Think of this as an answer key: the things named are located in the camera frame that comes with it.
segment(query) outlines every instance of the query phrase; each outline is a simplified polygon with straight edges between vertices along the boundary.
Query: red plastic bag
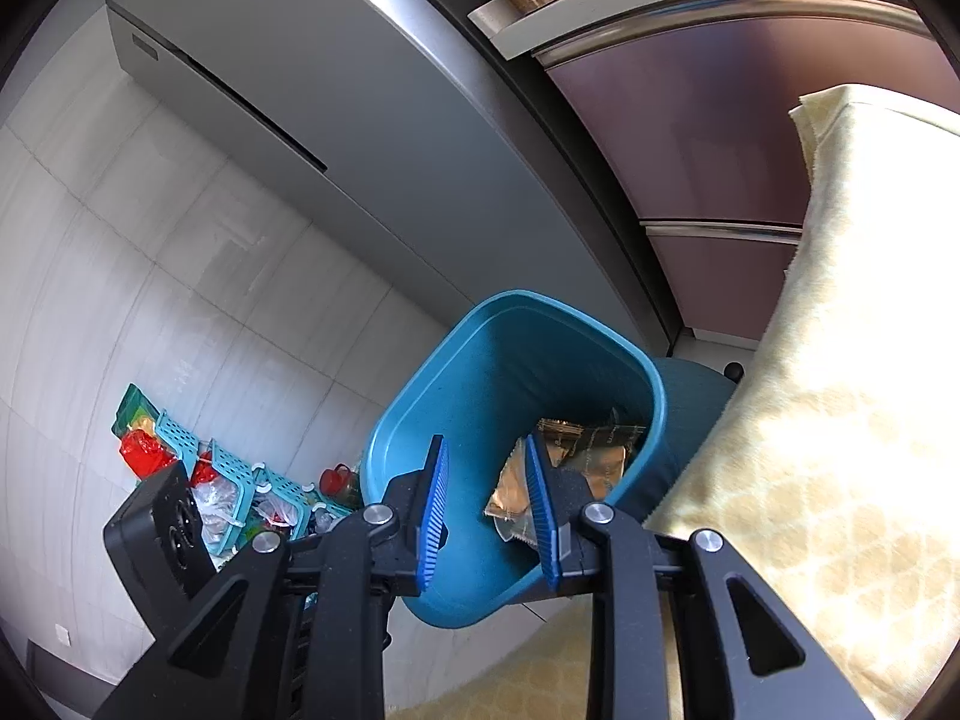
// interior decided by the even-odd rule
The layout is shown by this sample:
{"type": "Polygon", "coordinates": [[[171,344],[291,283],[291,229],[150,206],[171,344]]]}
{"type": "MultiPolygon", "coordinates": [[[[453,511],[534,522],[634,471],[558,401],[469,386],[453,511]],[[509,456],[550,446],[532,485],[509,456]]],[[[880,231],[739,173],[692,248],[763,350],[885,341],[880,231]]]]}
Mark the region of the red plastic bag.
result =
{"type": "Polygon", "coordinates": [[[190,486],[192,488],[195,488],[197,485],[203,485],[206,482],[212,482],[220,475],[213,469],[213,466],[210,464],[211,460],[213,460],[213,454],[209,451],[203,452],[203,454],[200,455],[197,464],[193,466],[193,476],[190,477],[190,486]]]}
{"type": "Polygon", "coordinates": [[[131,430],[123,436],[120,454],[140,479],[176,462],[176,457],[165,446],[142,430],[131,430]]]}

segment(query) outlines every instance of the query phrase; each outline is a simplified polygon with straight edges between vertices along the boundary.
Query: yellow cloth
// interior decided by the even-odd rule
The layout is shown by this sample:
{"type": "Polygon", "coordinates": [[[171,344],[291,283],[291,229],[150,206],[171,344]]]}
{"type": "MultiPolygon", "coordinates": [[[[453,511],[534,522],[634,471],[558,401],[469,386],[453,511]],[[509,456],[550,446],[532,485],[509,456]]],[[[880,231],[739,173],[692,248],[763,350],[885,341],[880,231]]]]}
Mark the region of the yellow cloth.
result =
{"type": "MultiPolygon", "coordinates": [[[[747,376],[647,524],[721,531],[878,720],[901,720],[960,638],[960,355],[935,346],[960,319],[960,117],[854,85],[792,116],[803,242],[747,376]]],[[[580,720],[587,608],[395,717],[580,720]]]]}

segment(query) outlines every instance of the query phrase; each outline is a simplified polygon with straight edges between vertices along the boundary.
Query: blue plastic bin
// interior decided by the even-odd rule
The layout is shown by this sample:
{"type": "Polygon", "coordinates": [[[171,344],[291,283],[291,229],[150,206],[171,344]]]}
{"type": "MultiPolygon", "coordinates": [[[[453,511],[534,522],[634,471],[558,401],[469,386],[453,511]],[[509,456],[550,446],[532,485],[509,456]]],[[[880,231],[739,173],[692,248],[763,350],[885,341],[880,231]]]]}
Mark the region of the blue plastic bin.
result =
{"type": "Polygon", "coordinates": [[[392,477],[424,466],[431,437],[450,445],[445,522],[433,583],[404,599],[434,626],[460,628],[505,604],[548,595],[536,551],[504,543],[483,516],[501,467],[536,420],[649,425],[607,500],[646,517],[700,446],[733,382],[696,362],[652,361],[630,341],[557,300],[496,295],[449,333],[400,391],[371,435],[361,466],[364,501],[392,477]]]}

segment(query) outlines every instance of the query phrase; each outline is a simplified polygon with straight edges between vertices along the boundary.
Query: perforated basket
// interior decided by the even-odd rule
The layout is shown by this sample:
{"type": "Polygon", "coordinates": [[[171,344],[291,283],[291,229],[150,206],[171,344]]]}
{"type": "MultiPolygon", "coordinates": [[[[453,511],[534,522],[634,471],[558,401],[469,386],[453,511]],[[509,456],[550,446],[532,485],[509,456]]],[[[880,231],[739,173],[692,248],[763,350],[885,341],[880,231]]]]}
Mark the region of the perforated basket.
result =
{"type": "Polygon", "coordinates": [[[265,493],[267,485],[270,485],[270,493],[277,495],[296,509],[296,527],[290,538],[305,536],[307,522],[310,519],[310,503],[306,499],[304,488],[277,471],[271,471],[264,466],[258,467],[256,471],[256,485],[261,493],[265,493]]]}
{"type": "Polygon", "coordinates": [[[160,418],[154,426],[154,432],[165,445],[174,450],[176,459],[184,464],[186,478],[189,479],[193,475],[193,467],[197,464],[197,455],[200,452],[200,439],[185,427],[176,424],[176,422],[167,415],[166,410],[160,414],[160,418]]]}
{"type": "Polygon", "coordinates": [[[237,503],[233,507],[233,523],[227,527],[223,538],[213,546],[209,545],[211,555],[220,555],[224,551],[232,549],[237,541],[237,536],[243,529],[243,523],[247,520],[247,514],[250,512],[251,503],[253,503],[253,492],[256,490],[256,474],[236,455],[230,454],[216,440],[210,440],[210,450],[213,454],[213,469],[221,476],[226,476],[231,480],[239,490],[237,503]]]}

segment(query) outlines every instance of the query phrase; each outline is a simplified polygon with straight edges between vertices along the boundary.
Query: patterned fabric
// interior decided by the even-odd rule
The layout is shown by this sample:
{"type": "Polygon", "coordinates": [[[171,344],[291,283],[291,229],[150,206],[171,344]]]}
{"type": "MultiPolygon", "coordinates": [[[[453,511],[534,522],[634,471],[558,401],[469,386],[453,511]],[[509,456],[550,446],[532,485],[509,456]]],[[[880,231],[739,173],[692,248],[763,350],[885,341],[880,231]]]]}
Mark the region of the patterned fabric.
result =
{"type": "MultiPolygon", "coordinates": [[[[960,638],[960,356],[914,352],[960,317],[960,117],[862,86],[802,103],[812,196],[784,294],[647,524],[721,531],[878,720],[901,720],[960,638]]],[[[588,668],[578,601],[488,674],[394,717],[582,720],[588,668]]]]}

